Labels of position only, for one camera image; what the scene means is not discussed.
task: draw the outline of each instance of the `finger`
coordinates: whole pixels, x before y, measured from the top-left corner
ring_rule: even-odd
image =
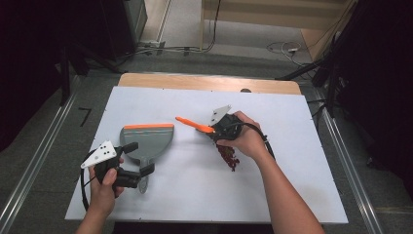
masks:
[[[125,191],[124,187],[116,187],[115,196],[119,197]]]
[[[254,122],[251,118],[249,118],[248,116],[246,116],[242,111],[237,111],[234,113],[234,115],[236,115],[241,121],[245,122],[245,123],[251,123]]]
[[[116,174],[117,174],[117,172],[116,172],[115,169],[109,169],[109,171],[107,171],[106,175],[104,176],[102,185],[112,186],[112,184],[116,180]]]
[[[94,172],[94,166],[92,167],[88,167],[89,170],[89,178],[93,178],[96,176],[95,172]]]

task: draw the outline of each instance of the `floor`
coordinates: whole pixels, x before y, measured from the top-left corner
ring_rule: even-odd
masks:
[[[155,18],[156,22],[148,22],[148,30],[142,39],[152,42],[165,41],[166,46],[198,46],[199,24],[193,20],[198,17],[199,1],[185,4],[183,0],[152,0],[147,3],[149,18]],[[209,22],[206,21],[205,24],[207,42],[207,37],[210,36]],[[152,32],[150,25],[155,25]],[[240,28],[252,33],[240,35]],[[253,35],[262,35],[262,38],[257,40]],[[258,28],[254,25],[220,22],[217,25],[216,36],[215,46],[208,54],[191,54],[188,57],[177,52],[164,52],[160,56],[136,55],[127,60],[122,68],[130,72],[219,74],[273,79],[286,75],[298,67],[287,57],[288,54],[286,56],[281,53],[281,47],[275,47],[273,51],[267,48],[273,42],[293,41],[301,44],[302,37],[297,29],[266,26]],[[305,50],[293,58],[298,62],[311,62]],[[318,99],[323,93],[323,89],[315,89],[309,82],[313,74],[314,72],[309,72],[294,79],[299,83],[307,100]],[[10,195],[16,192],[19,184],[27,183],[26,186],[30,187],[30,190],[20,193],[20,203],[12,208],[13,215],[9,218],[2,215],[0,233],[4,230],[8,230],[9,233],[73,233],[79,225],[78,221],[64,220],[65,211],[78,178],[79,162],[90,149],[111,89],[118,83],[120,75],[105,69],[94,69],[88,77],[73,77],[72,100],[64,107],[58,106],[61,93],[57,91],[27,123],[14,143],[0,153],[0,176],[3,178],[0,184],[2,209],[8,208],[8,203],[16,200],[11,199]],[[309,103],[309,108],[315,113],[319,104]],[[88,118],[85,118],[85,109],[91,110]],[[403,189],[400,179],[387,171],[366,167],[368,155],[356,125],[340,108],[337,108],[335,113],[337,117],[334,123],[340,130],[341,138],[346,142],[348,154],[368,194],[381,231],[375,232],[366,226],[365,217],[361,215],[355,199],[355,191],[339,160],[337,143],[333,140],[329,122],[326,121],[328,118],[321,117],[319,137],[350,222],[343,225],[325,225],[326,232],[410,233],[413,203]],[[55,118],[62,121],[60,125],[50,128]],[[52,140],[45,142],[42,140],[43,136],[52,136]],[[39,145],[46,146],[43,147],[44,150],[39,151]],[[37,171],[27,175],[26,168],[32,165],[30,161],[33,158],[39,158],[40,166],[37,169],[33,166]],[[111,233],[113,225],[112,221],[108,221],[104,233]]]

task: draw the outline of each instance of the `black curtain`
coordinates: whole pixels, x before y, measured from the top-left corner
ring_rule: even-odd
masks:
[[[62,2],[0,2],[0,151],[60,86]]]
[[[337,99],[371,137],[375,163],[401,177],[413,198],[413,2],[358,3],[364,13],[336,55],[348,82]]]

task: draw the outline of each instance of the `orange object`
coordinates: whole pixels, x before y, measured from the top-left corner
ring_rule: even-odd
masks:
[[[212,133],[215,131],[214,128],[212,128],[212,127],[210,127],[210,126],[208,126],[208,125],[200,125],[200,124],[197,124],[197,123],[195,123],[195,122],[192,122],[192,121],[190,121],[190,120],[188,120],[188,119],[184,119],[184,118],[181,118],[181,117],[175,117],[175,119],[176,119],[177,121],[181,122],[182,124],[185,124],[185,125],[194,127],[194,128],[196,128],[197,130],[199,130],[199,131],[201,131],[201,132],[203,132],[203,133],[206,133],[206,134],[212,134]]]

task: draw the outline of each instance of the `white table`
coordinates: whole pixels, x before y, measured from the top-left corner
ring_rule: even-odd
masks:
[[[173,123],[175,133],[170,147],[155,161],[147,192],[126,189],[109,218],[269,223],[254,162],[236,151],[241,162],[231,172],[207,136],[174,120],[182,116],[207,123],[212,109],[227,104],[261,124],[282,170],[320,222],[348,222],[303,96],[129,87],[114,88],[91,149],[107,139],[119,145],[119,133],[128,124]],[[124,158],[124,169],[138,170]],[[78,183],[66,219],[82,219],[84,214]]]

